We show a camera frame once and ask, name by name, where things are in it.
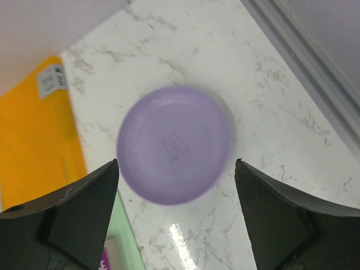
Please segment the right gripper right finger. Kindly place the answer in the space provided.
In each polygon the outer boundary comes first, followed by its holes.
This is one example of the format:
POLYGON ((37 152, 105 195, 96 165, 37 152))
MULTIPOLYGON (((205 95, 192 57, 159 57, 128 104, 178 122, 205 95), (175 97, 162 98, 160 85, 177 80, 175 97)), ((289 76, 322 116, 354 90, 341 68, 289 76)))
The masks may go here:
POLYGON ((257 269, 359 269, 359 209, 237 159, 235 184, 257 269))

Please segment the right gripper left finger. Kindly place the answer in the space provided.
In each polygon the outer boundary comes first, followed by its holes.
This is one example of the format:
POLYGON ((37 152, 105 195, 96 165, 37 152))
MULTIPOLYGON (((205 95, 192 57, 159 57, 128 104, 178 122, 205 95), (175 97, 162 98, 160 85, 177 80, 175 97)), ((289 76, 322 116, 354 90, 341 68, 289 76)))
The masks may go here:
POLYGON ((112 160, 1 212, 1 269, 98 269, 118 182, 112 160))

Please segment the lilac plastic plate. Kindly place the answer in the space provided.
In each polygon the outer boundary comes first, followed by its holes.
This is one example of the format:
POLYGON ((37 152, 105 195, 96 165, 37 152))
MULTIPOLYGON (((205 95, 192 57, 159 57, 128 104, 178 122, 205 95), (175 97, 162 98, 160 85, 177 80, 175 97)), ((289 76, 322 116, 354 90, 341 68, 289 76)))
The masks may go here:
POLYGON ((119 170, 135 194, 181 205, 206 194, 222 175, 231 145, 228 120, 207 93, 157 89, 129 110, 116 144, 119 170))

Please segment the purple treehouse book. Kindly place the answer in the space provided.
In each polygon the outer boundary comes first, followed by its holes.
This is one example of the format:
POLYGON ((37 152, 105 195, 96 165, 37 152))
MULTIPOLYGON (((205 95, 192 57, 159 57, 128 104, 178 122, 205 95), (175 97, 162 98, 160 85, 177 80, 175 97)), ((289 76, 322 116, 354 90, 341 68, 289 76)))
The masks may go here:
POLYGON ((99 270, 114 270, 114 266, 112 266, 110 262, 110 257, 107 254, 106 248, 103 249, 101 259, 98 266, 99 270))

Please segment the mint green clipboard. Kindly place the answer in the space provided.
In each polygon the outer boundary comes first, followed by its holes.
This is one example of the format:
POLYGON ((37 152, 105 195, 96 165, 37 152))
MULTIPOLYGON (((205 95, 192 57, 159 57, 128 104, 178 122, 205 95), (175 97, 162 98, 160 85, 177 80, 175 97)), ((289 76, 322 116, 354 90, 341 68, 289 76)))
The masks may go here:
POLYGON ((145 269, 120 193, 115 196, 104 248, 115 269, 145 269))

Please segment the orange folder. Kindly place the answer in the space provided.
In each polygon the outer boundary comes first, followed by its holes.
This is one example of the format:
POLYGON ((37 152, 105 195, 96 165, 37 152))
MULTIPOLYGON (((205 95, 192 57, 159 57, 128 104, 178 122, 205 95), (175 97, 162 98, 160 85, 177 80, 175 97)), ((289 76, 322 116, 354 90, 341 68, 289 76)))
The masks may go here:
POLYGON ((86 174, 65 70, 51 56, 1 97, 1 210, 86 174))

